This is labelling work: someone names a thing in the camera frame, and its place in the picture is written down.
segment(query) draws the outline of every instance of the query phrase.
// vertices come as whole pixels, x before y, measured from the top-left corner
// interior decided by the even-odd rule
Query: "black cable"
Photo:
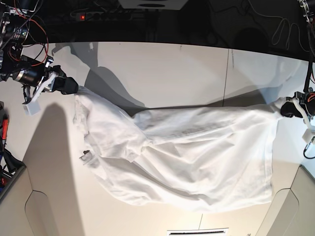
[[[269,38],[269,36],[268,36],[266,30],[264,29],[264,27],[263,27],[261,24],[259,24],[259,23],[257,22],[257,20],[255,19],[255,17],[254,17],[252,14],[249,13],[249,10],[252,9],[255,14],[257,14],[257,15],[259,15],[259,16],[262,16],[262,17],[281,19],[281,21],[280,21],[280,23],[279,23],[279,25],[278,25],[277,30],[275,31],[275,33],[273,34],[273,36],[272,36],[272,38],[271,38],[271,43],[272,43],[272,45],[277,45],[277,44],[279,43],[279,41],[280,41],[280,39],[281,39],[282,31],[283,31],[283,29],[284,29],[284,27],[285,27],[285,23],[287,22],[287,23],[288,23],[288,27],[289,27],[289,29],[288,29],[288,30],[289,30],[289,33],[288,33],[288,37],[287,37],[286,44],[285,44],[287,50],[289,49],[289,46],[290,46],[290,35],[291,35],[292,27],[293,27],[293,26],[296,26],[297,29],[298,29],[298,34],[299,34],[299,44],[300,44],[300,47],[301,47],[301,49],[302,49],[303,51],[308,52],[307,50],[304,49],[304,47],[303,47],[302,44],[301,44],[300,28],[299,28],[298,24],[296,24],[296,23],[292,23],[292,24],[291,24],[287,18],[284,18],[284,17],[281,17],[281,16],[268,16],[268,15],[264,15],[264,14],[258,13],[258,12],[254,9],[254,7],[253,7],[253,5],[252,5],[252,3],[251,3],[251,0],[242,0],[241,3],[240,3],[240,4],[241,4],[241,8],[245,11],[245,14],[242,14],[242,13],[240,12],[240,9],[239,9],[237,6],[230,6],[230,7],[228,7],[228,8],[225,8],[225,9],[222,9],[222,10],[217,10],[217,11],[216,11],[216,10],[214,10],[213,6],[211,5],[211,0],[205,0],[205,1],[208,3],[208,5],[210,6],[211,10],[212,10],[214,13],[220,13],[220,12],[225,12],[225,11],[228,11],[228,10],[231,10],[231,9],[236,9],[236,11],[237,11],[237,12],[239,13],[239,15],[241,15],[241,16],[249,15],[249,16],[252,18],[252,20],[263,30],[263,32],[265,33],[265,35],[266,35],[268,38]],[[249,4],[249,6],[248,6],[248,7],[243,6],[243,3],[244,3],[244,2],[247,2],[247,3]],[[278,40],[277,40],[276,42],[274,42],[274,38],[275,38],[275,36],[276,36],[277,34],[279,34],[279,38],[278,38]]]
[[[22,27],[23,27],[24,25],[26,25],[27,22],[29,22],[29,21],[31,20],[31,18],[39,11],[39,9],[40,9],[40,8],[42,7],[42,5],[43,5],[43,2],[44,2],[44,0],[41,0],[39,6],[36,8],[36,10],[33,12],[33,14],[32,14],[30,17],[28,17],[28,18],[24,21],[24,23],[23,23],[21,26],[19,26],[16,30],[13,31],[13,33],[12,33],[11,36],[8,38],[8,40],[7,40],[6,42],[4,42],[4,43],[1,45],[0,51],[3,51],[4,47],[14,38],[14,36],[16,35],[16,33],[19,32],[19,31],[22,29]]]
[[[101,6],[101,5],[99,5],[98,3],[96,3],[96,1],[93,1],[93,3],[94,3],[94,5],[97,6],[99,9],[101,9],[102,12],[104,12],[105,14],[107,14],[106,9],[105,9],[103,6]]]
[[[37,17],[38,19],[41,20],[41,22],[43,23],[43,24],[42,24],[42,27],[43,27],[43,28],[44,28],[44,27],[47,28],[47,27],[46,27],[46,24],[45,24],[45,22],[44,22],[44,20],[43,20],[40,16],[37,16],[37,15],[36,15],[36,16],[34,16],[34,17]]]
[[[23,48],[29,48],[29,47],[34,46],[34,45],[37,45],[37,44],[38,44],[38,43],[33,43],[33,44],[30,44],[30,45],[27,45],[27,46],[22,45],[22,47],[23,47]]]
[[[211,11],[214,12],[215,14],[217,14],[217,13],[222,13],[222,12],[225,12],[225,11],[229,11],[229,10],[235,9],[235,10],[237,11],[237,13],[238,13],[240,16],[243,16],[243,17],[245,17],[245,16],[250,16],[250,17],[252,18],[252,20],[255,22],[255,24],[257,24],[257,25],[260,27],[260,29],[264,32],[265,36],[266,36],[267,38],[269,38],[268,33],[266,32],[265,28],[264,28],[264,27],[255,19],[255,17],[249,12],[249,10],[250,10],[250,8],[251,8],[251,5],[248,4],[247,7],[242,6],[243,3],[246,2],[246,0],[242,0],[241,3],[240,3],[241,6],[242,6],[241,8],[244,10],[245,13],[242,13],[242,12],[240,11],[240,9],[239,9],[237,6],[230,6],[230,7],[221,9],[221,10],[215,10],[215,9],[213,8],[212,4],[211,4],[211,0],[205,0],[205,1],[207,2],[207,4],[208,4],[208,6],[210,7]],[[225,43],[225,45],[229,47],[228,43],[227,43],[217,32],[214,31],[214,33],[216,34],[215,36],[219,37],[219,38]]]
[[[32,38],[32,40],[33,40],[33,42],[34,42],[35,44],[39,44],[39,42],[37,42],[37,41],[33,38],[33,36],[31,35],[30,32],[29,32],[29,35],[30,35],[30,37]]]
[[[313,29],[313,26],[311,25],[311,23],[308,24],[309,28],[310,28],[310,31],[315,39],[315,32],[314,32],[314,29]]]
[[[21,14],[22,14],[23,16],[25,16],[24,12],[22,11],[22,8],[21,8],[20,1],[19,1],[19,0],[16,0],[16,5],[17,5],[17,8],[20,10]]]
[[[312,78],[314,79],[314,72],[313,72],[313,68],[312,68]]]
[[[310,24],[307,25],[307,35],[309,39],[309,45],[310,45],[310,51],[309,51],[309,64],[307,68],[307,74],[306,74],[306,79],[304,83],[304,89],[303,92],[308,93],[309,92],[309,87],[310,87],[310,80],[311,80],[311,75],[312,75],[312,70],[313,70],[313,61],[315,58],[315,52],[313,48],[313,42],[314,40],[311,38],[311,29],[312,26]]]
[[[43,52],[44,49],[45,49],[45,51],[47,50],[45,44],[43,44],[43,47],[41,48],[41,50],[40,50],[40,52],[37,54],[37,56],[33,59],[33,61],[35,61],[35,60],[40,56],[40,54]]]
[[[6,54],[8,55],[8,57],[11,59],[11,61],[14,61],[14,59],[10,56],[9,54],[9,50],[6,50]]]
[[[230,46],[229,46],[229,44],[223,39],[223,37],[214,29],[214,27],[212,26],[212,19],[211,19],[211,11],[213,11],[214,13],[215,13],[215,10],[213,9],[213,7],[212,7],[212,5],[211,5],[211,3],[210,3],[210,1],[209,0],[205,0],[206,1],[206,3],[207,3],[207,5],[210,7],[210,11],[209,11],[209,15],[210,15],[210,26],[211,26],[211,28],[212,28],[212,30],[213,30],[213,34],[214,34],[214,36],[215,37],[218,37],[228,48],[231,48]]]
[[[315,159],[315,156],[313,156],[313,157],[308,157],[308,156],[305,155],[305,152],[306,152],[306,149],[307,149],[308,146],[309,146],[309,144],[307,144],[307,145],[305,146],[304,151],[303,151],[303,156],[304,156],[306,159],[308,159],[308,160]]]

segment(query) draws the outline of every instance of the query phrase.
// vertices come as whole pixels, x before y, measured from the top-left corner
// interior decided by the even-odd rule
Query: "dark background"
[[[297,0],[251,0],[258,13],[281,16],[296,23],[300,39],[308,50],[306,20]],[[75,15],[84,14],[85,21]],[[189,0],[179,11],[123,9],[117,0],[45,0],[35,17],[47,31],[49,42],[127,41],[202,45],[242,49],[308,60],[299,45],[296,25],[292,26],[289,48],[286,46],[289,24],[283,22],[282,34],[272,36],[280,18],[257,15],[248,0]],[[45,42],[43,33],[31,25],[31,33]]]

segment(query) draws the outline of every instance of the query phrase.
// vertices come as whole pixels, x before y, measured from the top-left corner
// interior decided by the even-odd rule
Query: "white plastic part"
[[[33,116],[40,111],[40,106],[37,102],[37,99],[40,96],[40,93],[45,89],[45,87],[50,85],[54,81],[56,75],[56,72],[51,73],[49,78],[40,84],[31,101],[29,103],[22,104],[26,115]]]
[[[43,83],[41,83],[41,85],[38,87],[36,93],[34,94],[33,98],[31,99],[31,102],[35,102],[37,100],[37,98],[40,96],[40,93],[43,92],[44,88],[48,85],[50,85],[53,80],[55,79],[55,77],[57,76],[56,72],[51,73],[51,75],[49,76],[49,78],[44,81]]]
[[[315,144],[315,138],[314,138],[315,137],[315,127],[311,125],[309,117],[307,116],[304,109],[301,107],[299,101],[300,100],[298,98],[292,99],[292,102],[293,102],[295,108],[301,113],[303,120],[307,126],[307,129],[306,129],[305,133],[303,134],[302,138],[307,144],[310,144],[310,143]]]
[[[37,101],[29,102],[29,103],[23,103],[22,105],[23,105],[25,114],[28,116],[33,116],[40,111],[40,106],[39,106],[39,103]]]
[[[304,109],[301,107],[299,101],[300,100],[298,98],[293,98],[292,99],[292,102],[293,102],[295,108],[301,113],[307,128],[310,129],[310,130],[315,130],[315,127],[311,125],[309,117],[307,116],[307,114],[304,111]]]

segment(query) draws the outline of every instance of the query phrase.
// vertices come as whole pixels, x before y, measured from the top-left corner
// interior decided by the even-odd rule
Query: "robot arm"
[[[29,35],[27,23],[37,13],[43,0],[16,1],[1,0],[0,81],[11,77],[23,85],[23,106],[28,115],[33,115],[40,110],[37,103],[40,93],[60,91],[64,95],[74,94],[78,91],[78,84],[67,77],[59,65],[50,65],[54,59],[47,55],[47,49],[46,58],[41,62],[22,55],[23,43]]]
[[[306,151],[311,144],[315,145],[315,126],[311,125],[311,120],[315,116],[315,92],[310,87],[310,80],[313,75],[313,61],[315,58],[315,29],[313,25],[315,20],[315,0],[298,1],[307,21],[308,40],[310,46],[309,64],[303,92],[295,92],[293,97],[286,98],[287,102],[281,107],[281,115],[289,118],[303,118],[304,123],[307,126],[307,130],[303,135],[303,140],[306,142],[303,155],[307,159],[314,159],[315,156],[307,157]]]

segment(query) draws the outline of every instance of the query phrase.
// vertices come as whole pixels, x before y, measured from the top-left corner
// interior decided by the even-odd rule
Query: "wire bundle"
[[[31,66],[40,65],[40,64],[42,64],[42,63],[46,60],[46,58],[47,58],[47,56],[48,56],[49,41],[48,41],[47,33],[46,33],[46,31],[44,30],[44,28],[43,28],[36,20],[32,19],[32,17],[34,17],[35,14],[36,14],[36,13],[39,11],[39,9],[42,7],[42,5],[43,5],[43,0],[41,0],[40,5],[36,8],[36,10],[34,11],[34,13],[33,13],[31,16],[29,16],[29,17],[27,17],[27,16],[23,13],[22,9],[20,8],[19,2],[16,2],[16,0],[14,0],[13,2],[14,2],[14,8],[15,8],[17,14],[18,14],[20,17],[24,18],[25,21],[24,21],[24,23],[23,23],[20,27],[18,27],[17,29],[15,29],[15,31],[12,33],[12,35],[10,36],[10,38],[9,38],[5,43],[2,44],[2,46],[0,47],[0,50],[3,50],[3,48],[9,43],[9,41],[14,38],[14,36],[16,35],[16,33],[19,32],[19,31],[22,29],[22,27],[23,27],[24,25],[26,25],[27,23],[29,23],[27,36],[30,35],[30,37],[31,37],[31,38],[33,39],[33,41],[35,42],[35,44],[32,44],[32,45],[30,45],[30,46],[37,45],[37,44],[43,45],[41,51],[40,51],[39,54],[35,57],[34,60],[36,60],[36,59],[40,56],[40,54],[42,53],[43,50],[45,50],[45,53],[46,53],[44,59],[43,59],[41,62],[36,63],[36,64],[32,64]],[[36,40],[34,40],[34,38],[32,37],[32,35],[30,34],[30,22],[34,22],[34,23],[43,31],[43,33],[45,34],[45,37],[46,37],[47,47],[45,46],[45,44],[43,44],[43,43],[38,43]],[[15,60],[15,61],[20,61],[21,59],[17,59],[17,58],[15,58],[15,57],[12,55],[11,50],[12,50],[12,47],[10,47],[10,49],[8,50],[9,56],[10,56],[13,60]]]
[[[307,99],[307,102],[310,102],[315,99],[315,92],[311,92],[309,98]]]
[[[209,5],[209,7],[211,8],[211,10],[215,13],[219,13],[219,12],[224,12],[224,11],[227,11],[227,10],[230,10],[230,9],[236,9],[237,12],[242,15],[242,16],[245,16],[246,14],[249,14],[253,21],[258,24],[263,30],[264,28],[261,26],[261,24],[259,24],[256,19],[253,17],[253,15],[251,15],[250,13],[248,13],[248,10],[246,10],[246,13],[245,15],[241,14],[241,12],[239,11],[238,7],[236,6],[231,6],[231,7],[228,7],[226,9],[223,9],[223,10],[219,10],[219,11],[215,11],[214,8],[212,7],[211,5],[211,0],[205,0],[207,2],[207,4]],[[276,46],[279,44],[280,42],[280,39],[282,37],[282,34],[283,34],[283,30],[285,28],[286,25],[288,25],[288,35],[287,35],[287,39],[286,39],[286,42],[285,42],[285,49],[286,50],[289,50],[290,48],[290,38],[291,38],[291,32],[292,32],[292,28],[293,26],[296,26],[297,29],[298,29],[298,34],[299,34],[299,45],[301,47],[301,49],[304,51],[304,52],[309,52],[308,50],[306,50],[303,46],[302,46],[302,43],[301,43],[301,32],[300,32],[300,27],[298,26],[297,23],[290,23],[289,19],[288,18],[284,18],[284,17],[281,17],[281,16],[269,16],[269,15],[264,15],[264,14],[261,14],[259,12],[256,11],[256,9],[253,7],[252,5],[252,2],[251,0],[247,0],[251,9],[253,10],[253,12],[258,15],[258,16],[261,16],[261,17],[265,17],[265,18],[273,18],[273,19],[279,19],[280,22],[278,24],[278,27],[277,29],[275,30],[274,34],[272,35],[272,38],[271,38],[271,44]]]

